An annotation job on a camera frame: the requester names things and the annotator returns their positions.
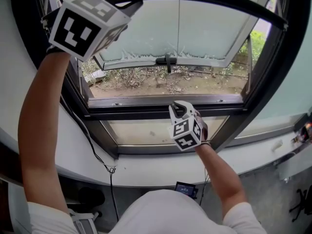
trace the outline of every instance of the person's right arm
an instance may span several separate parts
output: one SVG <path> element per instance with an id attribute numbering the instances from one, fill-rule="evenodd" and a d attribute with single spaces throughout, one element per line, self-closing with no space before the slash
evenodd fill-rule
<path id="1" fill-rule="evenodd" d="M 236 172 L 210 147 L 203 144 L 195 150 L 204 163 L 215 192 L 221 199 L 223 217 L 235 205 L 247 202 Z"/>

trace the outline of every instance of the hand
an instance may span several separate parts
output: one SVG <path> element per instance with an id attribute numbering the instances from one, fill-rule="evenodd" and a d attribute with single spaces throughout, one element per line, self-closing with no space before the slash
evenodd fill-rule
<path id="1" fill-rule="evenodd" d="M 208 138 L 208 126 L 203 121 L 202 117 L 200 116 L 199 111 L 197 111 L 197 110 L 195 110 L 195 111 L 196 111 L 196 120 L 197 120 L 198 124 L 202 126 L 201 141 L 206 141 Z"/>

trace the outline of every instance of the soil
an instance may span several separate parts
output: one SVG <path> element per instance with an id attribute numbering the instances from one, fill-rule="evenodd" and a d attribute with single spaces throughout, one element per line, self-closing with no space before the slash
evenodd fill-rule
<path id="1" fill-rule="evenodd" d="M 233 74 L 246 76 L 245 70 L 234 69 Z M 220 80 L 218 75 L 188 72 L 172 73 L 165 79 L 147 78 L 138 87 L 125 88 L 115 84 L 114 79 L 98 82 L 90 89 L 95 98 L 111 98 L 124 96 L 151 96 L 170 94 L 239 94 L 246 84 L 247 79 L 236 76 L 227 76 Z"/>

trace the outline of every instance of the cable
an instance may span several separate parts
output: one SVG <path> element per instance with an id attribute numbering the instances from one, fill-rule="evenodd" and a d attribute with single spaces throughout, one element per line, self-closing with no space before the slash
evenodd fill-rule
<path id="1" fill-rule="evenodd" d="M 201 198 L 200 198 L 200 202 L 199 202 L 199 205 L 201 205 L 201 202 L 203 200 L 203 197 L 204 197 L 204 194 L 205 194 L 205 187 L 208 183 L 208 180 L 209 180 L 209 176 L 208 176 L 208 172 L 207 172 L 207 175 L 206 175 L 206 168 L 204 168 L 204 172 L 205 172 L 205 182 L 204 182 L 204 186 L 203 186 L 203 191 L 201 193 Z"/>
<path id="2" fill-rule="evenodd" d="M 97 158 L 97 160 L 104 165 L 104 167 L 106 168 L 106 170 L 109 172 L 109 176 L 110 176 L 110 182 L 111 182 L 111 194 L 112 194 L 112 200 L 113 200 L 113 204 L 114 204 L 114 209 L 116 212 L 116 218 L 117 218 L 117 222 L 119 221 L 119 215 L 118 215 L 118 210 L 117 210 L 117 205 L 116 205 L 116 201 L 115 201 L 115 196 L 114 196 L 114 192 L 113 192 L 113 183 L 112 183 L 112 177 L 113 174 L 116 171 L 116 166 L 108 166 L 104 163 L 104 161 L 96 154 L 96 151 L 94 149 L 93 143 L 91 141 L 91 136 L 90 133 L 87 129 L 87 127 L 85 126 L 85 124 L 82 122 L 82 120 L 73 112 L 73 110 L 67 105 L 66 101 L 64 100 L 63 96 L 60 96 L 64 106 L 67 109 L 67 112 L 71 115 L 71 117 L 75 120 L 75 122 L 78 124 L 78 126 L 81 128 L 82 132 L 84 133 L 84 135 L 86 136 L 87 140 L 90 143 L 91 149 L 93 151 L 94 156 Z"/>

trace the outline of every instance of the green bush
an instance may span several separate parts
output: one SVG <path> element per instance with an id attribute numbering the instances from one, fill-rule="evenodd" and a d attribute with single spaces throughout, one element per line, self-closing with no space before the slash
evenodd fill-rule
<path id="1" fill-rule="evenodd" d="M 252 40 L 252 51 L 253 51 L 253 66 L 257 62 L 261 51 L 263 49 L 264 43 L 265 43 L 265 35 L 264 33 L 253 30 L 250 33 L 250 37 Z M 239 54 L 241 55 L 248 55 L 248 50 L 247 50 L 247 41 L 243 44 L 243 46 L 239 50 Z"/>

